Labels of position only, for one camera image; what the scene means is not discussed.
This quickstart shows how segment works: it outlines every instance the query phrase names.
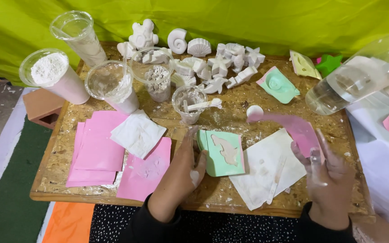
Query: green carpet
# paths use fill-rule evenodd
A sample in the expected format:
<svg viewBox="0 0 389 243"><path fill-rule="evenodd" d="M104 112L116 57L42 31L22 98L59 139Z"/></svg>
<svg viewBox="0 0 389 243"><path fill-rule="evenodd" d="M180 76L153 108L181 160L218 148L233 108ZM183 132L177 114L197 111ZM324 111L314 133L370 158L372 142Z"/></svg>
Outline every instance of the green carpet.
<svg viewBox="0 0 389 243"><path fill-rule="evenodd" d="M29 191L51 133L25 117L19 142L0 180L2 243L37 241L49 203L31 200Z"/></svg>

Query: orange mat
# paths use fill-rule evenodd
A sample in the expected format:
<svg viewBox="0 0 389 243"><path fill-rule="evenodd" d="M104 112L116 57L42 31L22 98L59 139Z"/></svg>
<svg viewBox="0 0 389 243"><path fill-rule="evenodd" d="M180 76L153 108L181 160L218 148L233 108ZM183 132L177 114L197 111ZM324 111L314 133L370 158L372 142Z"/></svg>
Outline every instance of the orange mat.
<svg viewBox="0 0 389 243"><path fill-rule="evenodd" d="M42 243L88 243L94 204L55 202Z"/></svg>

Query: wooden table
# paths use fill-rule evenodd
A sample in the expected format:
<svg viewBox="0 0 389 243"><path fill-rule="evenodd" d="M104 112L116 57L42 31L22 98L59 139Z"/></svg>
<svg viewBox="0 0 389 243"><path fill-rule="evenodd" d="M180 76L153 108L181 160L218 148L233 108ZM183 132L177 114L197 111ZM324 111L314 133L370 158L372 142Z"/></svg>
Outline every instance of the wooden table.
<svg viewBox="0 0 389 243"><path fill-rule="evenodd" d="M102 46L110 59L122 60L115 42L102 42ZM211 53L204 59L214 55L215 53ZM174 54L174 58L181 60L189 56L191 55ZM301 92L300 96L295 97L288 104L279 103L255 83L273 66L277 66ZM83 80L88 70L89 67L81 60L77 73ZM228 75L236 76L231 70ZM311 112L305 104L305 93L317 82L315 78L294 74L289 57L267 56L265 62L259 67L258 73L251 80L230 90L224 88L221 95L209 95L209 99L220 97L223 100L223 109L212 108L203 112L196 124L201 129L241 134L242 147L245 150L281 128L278 123L271 121L246 123L246 109L249 105L260 105L271 112L294 114L310 121L314 128L322 130L334 151L341 155L346 152L351 153L345 158L356 169L357 174L349 212L354 218L373 221L374 212L370 195L346 113L342 111L330 116L320 116ZM172 139L171 155L173 156L188 126L180 121L180 116L172 108L170 99L162 103L154 102L140 82L135 80L133 86L139 98L140 109L143 109L154 122L168 129L165 136ZM65 187L77 123L91 118L92 113L97 110L113 110L113 108L106 102L94 98L90 98L83 105L73 105L68 102L64 104L31 188L30 197L33 200L142 205L139 201L115 197L118 180L112 186ZM279 194L271 205L263 204L262 207L250 211L227 176L211 177L206 174L201 185L181 206L187 210L299 217L303 205L309 201L305 189L305 177L290 188L290 194L285 192Z"/></svg>

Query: white napkin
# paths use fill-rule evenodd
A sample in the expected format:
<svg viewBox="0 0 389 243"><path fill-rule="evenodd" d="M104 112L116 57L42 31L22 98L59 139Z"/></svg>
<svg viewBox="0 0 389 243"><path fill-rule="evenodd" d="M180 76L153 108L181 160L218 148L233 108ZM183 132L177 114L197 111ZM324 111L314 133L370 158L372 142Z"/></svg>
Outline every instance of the white napkin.
<svg viewBox="0 0 389 243"><path fill-rule="evenodd" d="M111 131L111 139L132 155L144 159L165 131L166 128L150 120L143 110L137 110Z"/></svg>
<svg viewBox="0 0 389 243"><path fill-rule="evenodd" d="M281 155L286 162L274 196L305 176L304 166L290 149L292 141L282 128L243 151L246 174L231 175L229 179L250 210L267 201Z"/></svg>

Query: plastic cup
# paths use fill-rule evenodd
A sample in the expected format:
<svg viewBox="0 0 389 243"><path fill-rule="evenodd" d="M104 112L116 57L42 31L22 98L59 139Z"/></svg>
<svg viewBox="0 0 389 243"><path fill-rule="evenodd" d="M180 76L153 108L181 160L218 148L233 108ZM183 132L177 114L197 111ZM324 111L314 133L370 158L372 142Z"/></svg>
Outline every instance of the plastic cup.
<svg viewBox="0 0 389 243"><path fill-rule="evenodd" d="M63 71L47 83L36 83L32 78L31 68L40 58L52 53L60 53L66 59L66 65L64 66ZM29 55L23 60L22 64L20 64L19 76L24 84L45 88L75 105L83 104L89 99L89 94L85 90L84 82L69 65L68 56L58 49L46 48Z"/></svg>
<svg viewBox="0 0 389 243"><path fill-rule="evenodd" d="M107 60L106 53L95 34L94 20L87 12L69 11L56 17L50 27L52 35L65 41L90 66Z"/></svg>
<svg viewBox="0 0 389 243"><path fill-rule="evenodd" d="M86 75L85 89L92 97L105 100L115 110L129 115L139 108L139 100L133 89L131 70L127 68L124 76L124 65L110 60L94 66Z"/></svg>
<svg viewBox="0 0 389 243"><path fill-rule="evenodd" d="M154 101L163 102L170 97L170 76L175 68L170 53L159 47L145 47L133 54L130 59L130 68L135 79L143 82L149 96ZM162 77L151 77L155 70L165 70Z"/></svg>
<svg viewBox="0 0 389 243"><path fill-rule="evenodd" d="M190 113L185 113L183 108L184 100L187 101L188 106L191 106L207 102L208 96L197 86L181 86L177 88L172 95L172 106L181 115L181 120L187 125L195 124L205 109L198 109L191 111Z"/></svg>

